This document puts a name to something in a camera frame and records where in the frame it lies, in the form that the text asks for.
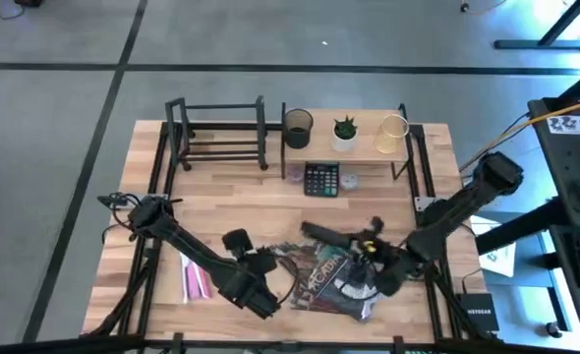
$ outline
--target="magazine cover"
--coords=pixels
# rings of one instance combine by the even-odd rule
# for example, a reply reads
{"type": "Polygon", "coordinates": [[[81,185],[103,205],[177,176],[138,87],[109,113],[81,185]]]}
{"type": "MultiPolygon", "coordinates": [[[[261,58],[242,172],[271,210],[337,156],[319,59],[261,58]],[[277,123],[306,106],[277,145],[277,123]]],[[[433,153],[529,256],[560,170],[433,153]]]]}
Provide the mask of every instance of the magazine cover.
{"type": "MultiPolygon", "coordinates": [[[[292,309],[344,314],[358,321],[365,321],[371,315],[373,304],[381,295],[371,300],[353,300],[345,297],[343,291],[352,298],[366,298],[375,293],[371,283],[374,274],[371,269],[357,281],[348,281],[354,270],[354,262],[342,249],[325,245],[314,240],[301,244],[284,243],[270,248],[275,254],[286,256],[297,264],[299,269],[298,285],[290,298],[292,309]],[[342,290],[340,287],[347,281],[342,290]]],[[[279,262],[288,271],[294,267],[287,260],[279,262]]]]}

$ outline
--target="succulent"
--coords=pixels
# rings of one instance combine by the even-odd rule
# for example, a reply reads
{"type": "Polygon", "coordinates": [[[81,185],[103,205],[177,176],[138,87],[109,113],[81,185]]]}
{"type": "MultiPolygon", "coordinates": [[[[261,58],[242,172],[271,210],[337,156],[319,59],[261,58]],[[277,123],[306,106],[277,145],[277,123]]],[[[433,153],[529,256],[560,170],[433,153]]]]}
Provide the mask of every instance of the succulent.
{"type": "Polygon", "coordinates": [[[353,125],[354,119],[355,118],[349,119],[349,116],[346,116],[344,121],[334,119],[336,126],[334,127],[333,132],[336,134],[336,137],[342,140],[353,139],[353,137],[356,136],[356,131],[358,130],[358,127],[353,125]]]}

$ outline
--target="white paper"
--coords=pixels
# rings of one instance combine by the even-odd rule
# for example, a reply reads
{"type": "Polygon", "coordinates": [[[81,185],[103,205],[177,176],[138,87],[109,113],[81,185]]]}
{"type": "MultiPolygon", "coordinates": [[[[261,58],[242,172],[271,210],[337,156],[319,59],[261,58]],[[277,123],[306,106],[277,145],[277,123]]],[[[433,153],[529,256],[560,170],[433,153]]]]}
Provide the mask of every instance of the white paper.
{"type": "MultiPolygon", "coordinates": [[[[472,217],[472,229],[476,232],[476,235],[481,235],[498,226],[499,223],[495,221],[478,216],[476,216],[476,219],[472,217]]],[[[482,269],[512,277],[515,270],[515,243],[513,242],[499,250],[482,255],[479,257],[479,261],[482,269]]]]}

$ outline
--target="wooden shelf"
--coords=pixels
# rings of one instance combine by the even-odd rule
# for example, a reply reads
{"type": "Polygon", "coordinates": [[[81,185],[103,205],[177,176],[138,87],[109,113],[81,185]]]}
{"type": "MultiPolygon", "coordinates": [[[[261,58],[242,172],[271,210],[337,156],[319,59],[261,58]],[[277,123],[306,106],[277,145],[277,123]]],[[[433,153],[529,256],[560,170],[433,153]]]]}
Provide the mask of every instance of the wooden shelf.
{"type": "Polygon", "coordinates": [[[310,143],[304,148],[286,146],[286,162],[339,161],[339,162],[404,162],[408,159],[405,140],[399,142],[394,153],[381,153],[373,142],[382,119],[389,114],[401,114],[398,110],[381,109],[306,109],[314,117],[310,143]],[[334,119],[355,117],[358,141],[351,151],[339,152],[331,147],[334,119]]]}

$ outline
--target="sticker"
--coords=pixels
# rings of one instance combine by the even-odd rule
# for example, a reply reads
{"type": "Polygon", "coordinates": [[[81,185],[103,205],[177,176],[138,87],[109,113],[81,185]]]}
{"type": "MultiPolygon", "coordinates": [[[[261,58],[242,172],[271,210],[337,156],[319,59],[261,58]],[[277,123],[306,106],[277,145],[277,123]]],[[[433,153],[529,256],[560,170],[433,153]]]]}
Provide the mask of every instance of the sticker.
{"type": "Polygon", "coordinates": [[[552,134],[580,135],[580,116],[551,117],[547,121],[552,134]]]}

